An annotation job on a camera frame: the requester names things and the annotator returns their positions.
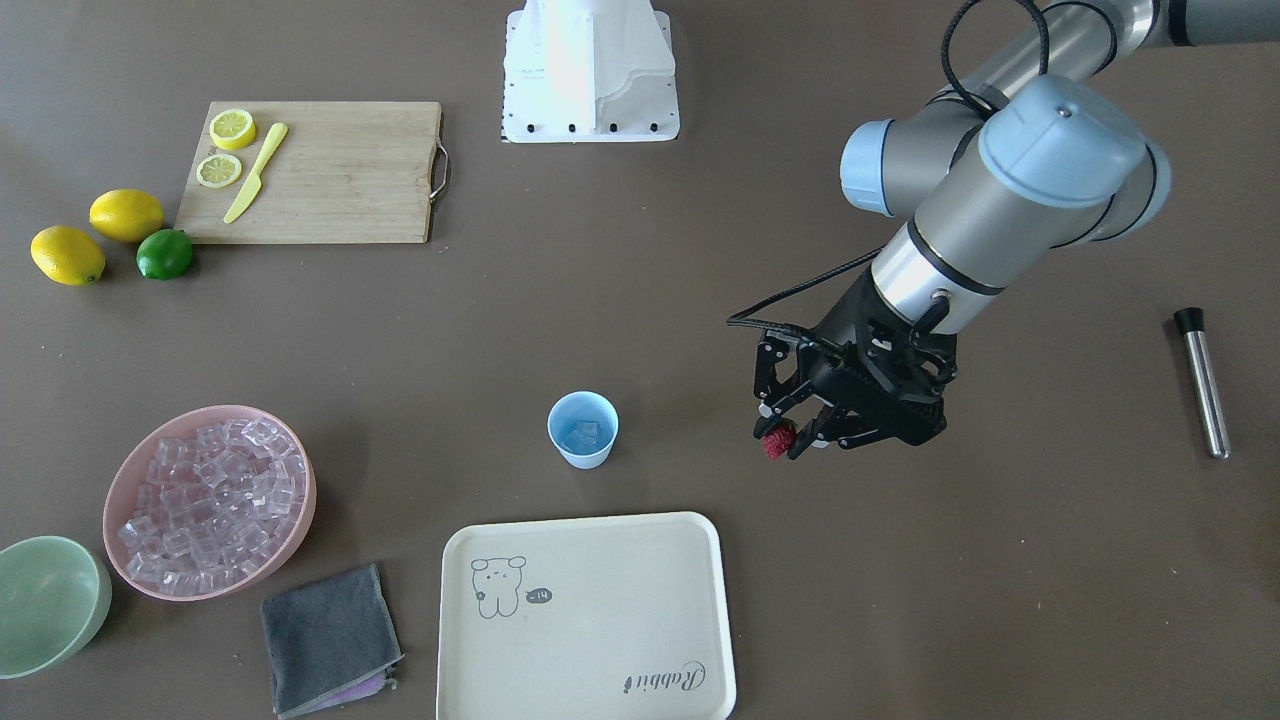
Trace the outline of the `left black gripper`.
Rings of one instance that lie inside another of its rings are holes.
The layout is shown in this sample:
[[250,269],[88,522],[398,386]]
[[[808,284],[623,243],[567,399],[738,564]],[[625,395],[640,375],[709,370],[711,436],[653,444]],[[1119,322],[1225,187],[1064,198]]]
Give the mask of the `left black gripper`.
[[[957,337],[919,331],[881,297],[863,273],[815,327],[815,336],[763,331],[756,345],[753,393],[763,439],[786,413],[815,393],[824,407],[805,421],[786,451],[796,460],[819,445],[856,448],[882,439],[929,442],[948,425],[943,393],[957,372]],[[795,356],[781,379],[777,366]]]

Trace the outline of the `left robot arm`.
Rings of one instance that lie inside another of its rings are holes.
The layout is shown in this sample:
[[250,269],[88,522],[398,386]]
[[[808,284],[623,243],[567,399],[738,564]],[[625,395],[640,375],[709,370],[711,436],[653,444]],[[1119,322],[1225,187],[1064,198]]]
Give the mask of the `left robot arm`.
[[772,457],[887,438],[918,446],[946,427],[957,336],[1051,249],[1120,238],[1169,196],[1164,150],[1085,81],[1142,47],[1277,40],[1275,1],[1024,3],[1033,27],[906,120],[845,145],[855,208],[901,217],[845,264],[860,277],[812,328],[763,322],[753,434]]

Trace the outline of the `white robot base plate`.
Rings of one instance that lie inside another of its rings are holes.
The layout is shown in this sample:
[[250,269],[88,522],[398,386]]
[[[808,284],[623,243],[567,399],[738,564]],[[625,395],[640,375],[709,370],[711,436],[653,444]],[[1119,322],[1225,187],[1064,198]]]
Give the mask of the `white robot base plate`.
[[507,15],[503,69],[508,143],[680,135],[671,19],[649,1],[526,1]]

